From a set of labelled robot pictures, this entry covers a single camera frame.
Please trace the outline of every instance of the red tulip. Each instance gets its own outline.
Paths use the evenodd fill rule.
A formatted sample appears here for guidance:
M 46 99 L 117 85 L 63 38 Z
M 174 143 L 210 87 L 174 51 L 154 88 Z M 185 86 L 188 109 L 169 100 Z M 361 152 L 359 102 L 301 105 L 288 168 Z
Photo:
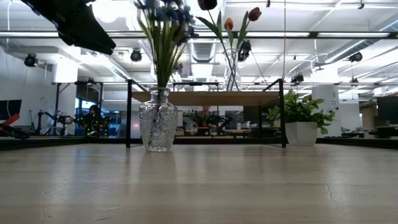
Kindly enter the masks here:
M 224 28 L 227 29 L 226 27 L 229 27 L 230 30 L 234 27 L 234 21 L 231 18 L 228 18 L 225 23 L 224 23 Z
M 260 8 L 255 7 L 250 11 L 248 18 L 250 21 L 254 22 L 260 18 L 261 14 Z
M 201 10 L 212 10 L 217 6 L 217 0 L 198 0 Z

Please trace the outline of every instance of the white pot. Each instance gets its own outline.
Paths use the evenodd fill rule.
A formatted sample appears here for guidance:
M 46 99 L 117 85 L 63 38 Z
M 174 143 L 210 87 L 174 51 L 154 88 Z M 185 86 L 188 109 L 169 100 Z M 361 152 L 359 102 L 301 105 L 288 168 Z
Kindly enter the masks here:
M 286 123 L 286 137 L 293 146 L 313 146 L 317 140 L 318 128 L 315 122 Z

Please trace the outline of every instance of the red object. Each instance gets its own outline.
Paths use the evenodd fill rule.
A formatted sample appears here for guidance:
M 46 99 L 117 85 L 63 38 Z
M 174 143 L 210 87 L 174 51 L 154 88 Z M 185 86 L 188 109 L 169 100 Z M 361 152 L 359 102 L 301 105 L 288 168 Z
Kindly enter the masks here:
M 10 126 L 12 123 L 16 122 L 19 118 L 20 118 L 19 114 L 14 114 L 12 117 L 8 118 L 5 122 L 3 122 L 3 124 Z

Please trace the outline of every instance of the orange tulip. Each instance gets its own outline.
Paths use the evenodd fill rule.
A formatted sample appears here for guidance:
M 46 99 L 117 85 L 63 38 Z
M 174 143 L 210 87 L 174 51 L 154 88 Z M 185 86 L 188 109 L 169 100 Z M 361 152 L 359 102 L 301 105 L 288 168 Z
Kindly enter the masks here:
M 228 18 L 225 23 L 224 23 L 224 28 L 227 29 L 226 27 L 229 27 L 230 30 L 234 27 L 234 21 L 231 18 Z
M 261 14 L 260 8 L 255 7 L 250 11 L 248 18 L 250 21 L 254 22 L 260 18 Z

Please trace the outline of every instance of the clear glass vase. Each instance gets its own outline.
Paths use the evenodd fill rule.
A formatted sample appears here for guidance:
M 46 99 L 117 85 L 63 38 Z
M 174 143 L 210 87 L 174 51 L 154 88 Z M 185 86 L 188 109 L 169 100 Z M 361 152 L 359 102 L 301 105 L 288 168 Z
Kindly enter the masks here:
M 233 60 L 233 57 L 235 57 L 236 50 L 227 49 L 226 52 L 228 57 L 224 57 L 225 58 L 224 91 L 242 91 L 241 76 L 239 74 L 239 69 L 238 69 L 238 55 L 236 55 L 235 60 Z M 229 62 L 231 62 L 233 71 L 229 66 Z
M 178 109 L 168 100 L 168 88 L 151 88 L 150 101 L 139 106 L 141 138 L 152 152 L 171 149 L 177 128 Z

